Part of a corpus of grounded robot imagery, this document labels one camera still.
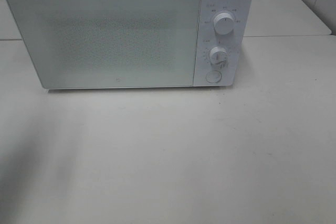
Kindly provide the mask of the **round white door button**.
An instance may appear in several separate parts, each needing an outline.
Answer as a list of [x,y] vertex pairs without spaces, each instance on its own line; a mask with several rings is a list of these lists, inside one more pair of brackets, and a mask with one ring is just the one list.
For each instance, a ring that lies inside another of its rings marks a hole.
[[206,75],[206,81],[209,83],[218,83],[222,79],[222,74],[219,71],[210,71]]

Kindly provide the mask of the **white timer knob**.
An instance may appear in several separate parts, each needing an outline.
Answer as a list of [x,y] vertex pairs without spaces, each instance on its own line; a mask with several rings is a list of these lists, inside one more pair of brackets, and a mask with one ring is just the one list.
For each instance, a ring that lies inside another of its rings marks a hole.
[[224,47],[214,47],[209,51],[208,57],[212,65],[220,65],[227,60],[228,53]]

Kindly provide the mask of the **white microwave door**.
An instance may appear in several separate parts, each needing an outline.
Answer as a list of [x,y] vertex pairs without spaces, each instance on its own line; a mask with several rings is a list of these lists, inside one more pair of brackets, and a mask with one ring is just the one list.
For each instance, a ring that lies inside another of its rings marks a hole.
[[7,0],[46,89],[193,83],[200,0]]

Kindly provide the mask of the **upper white power knob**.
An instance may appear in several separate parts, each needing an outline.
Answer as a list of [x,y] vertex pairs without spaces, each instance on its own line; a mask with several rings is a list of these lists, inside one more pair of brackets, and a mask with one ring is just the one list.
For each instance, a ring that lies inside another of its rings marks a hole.
[[213,18],[213,27],[217,34],[227,35],[233,31],[235,25],[235,17],[231,12],[224,11],[218,13]]

